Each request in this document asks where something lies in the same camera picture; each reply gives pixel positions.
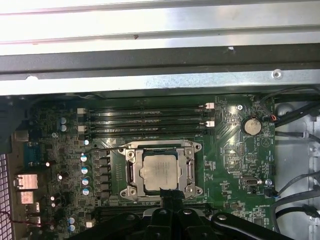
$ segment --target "gray metal surface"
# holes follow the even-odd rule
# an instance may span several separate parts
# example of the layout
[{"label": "gray metal surface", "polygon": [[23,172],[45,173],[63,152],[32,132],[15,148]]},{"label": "gray metal surface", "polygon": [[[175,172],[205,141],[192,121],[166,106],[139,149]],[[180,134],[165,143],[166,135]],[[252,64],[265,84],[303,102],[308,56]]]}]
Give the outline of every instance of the gray metal surface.
[{"label": "gray metal surface", "polygon": [[264,91],[268,88],[275,90],[286,85],[320,84],[319,69],[284,70],[281,71],[280,79],[274,78],[273,73],[274,71],[251,71],[62,79],[38,79],[29,76],[26,80],[0,81],[0,96],[177,88],[185,88],[189,94],[196,89],[200,89],[203,94],[208,89],[212,89],[211,93],[222,94],[252,92],[259,88]]},{"label": "gray metal surface", "polygon": [[[305,102],[299,103],[281,103],[277,106],[277,111],[282,114],[290,112],[305,105]],[[311,117],[307,115],[290,124],[276,129],[281,132],[304,132],[320,136],[320,117]],[[276,137],[276,179],[275,186],[280,190],[294,177],[312,173],[320,170],[320,148],[319,144],[303,138]],[[295,193],[311,190],[315,184],[311,178],[305,178],[290,188],[288,188],[282,197]],[[277,210],[287,207],[298,207],[302,204],[315,206],[320,210],[320,198],[298,201],[292,204],[286,204]],[[281,233],[296,240],[320,240],[319,220],[310,218],[301,212],[288,213],[278,219]]]},{"label": "gray metal surface", "polygon": [[320,1],[252,2],[13,1],[0,55],[319,42]]}]

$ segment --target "cpu socket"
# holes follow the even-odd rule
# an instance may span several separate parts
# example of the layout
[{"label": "cpu socket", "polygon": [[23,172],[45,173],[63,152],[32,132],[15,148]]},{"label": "cpu socket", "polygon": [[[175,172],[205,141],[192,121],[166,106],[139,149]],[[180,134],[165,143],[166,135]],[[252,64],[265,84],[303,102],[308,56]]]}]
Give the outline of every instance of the cpu socket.
[{"label": "cpu socket", "polygon": [[203,193],[196,186],[195,153],[201,144],[188,140],[133,141],[122,146],[127,188],[120,192],[134,202],[160,201],[160,189],[180,190],[186,199]]}]

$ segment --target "red wire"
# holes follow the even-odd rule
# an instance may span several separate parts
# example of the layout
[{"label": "red wire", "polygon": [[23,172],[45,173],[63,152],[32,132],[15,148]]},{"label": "red wire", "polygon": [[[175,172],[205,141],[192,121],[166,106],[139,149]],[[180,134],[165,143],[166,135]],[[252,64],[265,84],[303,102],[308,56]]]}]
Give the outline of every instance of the red wire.
[{"label": "red wire", "polygon": [[42,226],[42,225],[46,225],[46,224],[51,224],[51,223],[37,223],[37,222],[32,222],[32,221],[17,221],[17,220],[13,220],[11,218],[10,213],[8,213],[7,211],[0,211],[0,214],[5,214],[7,215],[8,219],[10,220],[11,223],[14,224],[28,224],[28,225],[36,225],[36,226]]}]

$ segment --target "green circuit board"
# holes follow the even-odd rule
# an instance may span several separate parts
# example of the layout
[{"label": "green circuit board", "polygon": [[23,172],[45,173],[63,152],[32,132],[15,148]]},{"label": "green circuit board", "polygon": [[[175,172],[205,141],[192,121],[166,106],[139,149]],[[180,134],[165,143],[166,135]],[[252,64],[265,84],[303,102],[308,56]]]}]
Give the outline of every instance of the green circuit board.
[{"label": "green circuit board", "polygon": [[[251,94],[196,95],[47,102],[34,107],[24,162],[26,171],[54,162],[39,170],[47,179],[45,201],[40,203],[46,213],[43,219],[59,221],[48,238],[64,239],[84,231],[97,208],[108,209],[108,214],[134,208],[143,213],[158,205],[121,196],[128,185],[123,154],[90,152],[154,140],[188,140],[202,146],[194,154],[195,184],[202,192],[185,204],[207,205],[272,229],[269,208],[275,200],[264,190],[275,186],[275,125],[258,100]],[[273,112],[273,99],[266,106]],[[253,128],[247,128],[247,121],[254,123]],[[67,176],[59,179],[62,173]],[[55,193],[67,193],[63,207],[51,206]],[[73,229],[71,216],[76,216]]]}]

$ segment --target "motherboard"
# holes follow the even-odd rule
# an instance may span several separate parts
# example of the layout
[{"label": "motherboard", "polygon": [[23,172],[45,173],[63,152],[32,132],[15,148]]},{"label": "motherboard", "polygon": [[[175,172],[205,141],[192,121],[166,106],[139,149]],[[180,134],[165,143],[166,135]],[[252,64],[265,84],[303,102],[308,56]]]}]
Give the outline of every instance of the motherboard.
[{"label": "motherboard", "polygon": [[[142,216],[160,206],[160,189],[177,189],[186,206],[208,218],[223,211],[272,229],[275,199],[266,193],[275,186],[275,125],[259,99],[195,95],[36,105],[19,175],[28,220],[50,223],[37,232],[43,239],[62,240],[123,212]],[[273,112],[273,99],[265,106]],[[27,188],[30,181],[36,186]]]}]

